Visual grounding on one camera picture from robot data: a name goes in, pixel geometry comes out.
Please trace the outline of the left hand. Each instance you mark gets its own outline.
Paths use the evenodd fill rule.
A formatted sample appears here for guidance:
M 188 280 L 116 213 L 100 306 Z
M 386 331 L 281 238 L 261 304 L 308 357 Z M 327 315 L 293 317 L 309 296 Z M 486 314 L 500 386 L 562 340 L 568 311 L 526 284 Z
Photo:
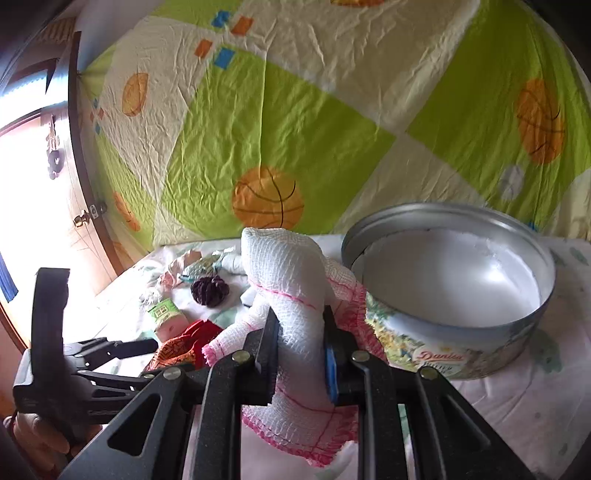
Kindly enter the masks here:
M 2 421 L 10 439 L 41 479 L 56 479 L 66 465 L 66 456 L 75 457 L 101 430 L 86 429 L 83 440 L 70 443 L 50 422 L 37 414 L 15 412 Z

